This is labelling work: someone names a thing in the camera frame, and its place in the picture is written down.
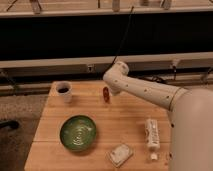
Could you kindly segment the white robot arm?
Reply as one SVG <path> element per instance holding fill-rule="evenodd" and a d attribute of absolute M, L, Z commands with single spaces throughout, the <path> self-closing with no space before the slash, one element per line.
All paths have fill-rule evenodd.
<path fill-rule="evenodd" d="M 213 90 L 185 89 L 128 77 L 116 62 L 103 75 L 113 95 L 125 91 L 169 111 L 169 171 L 213 171 Z"/>

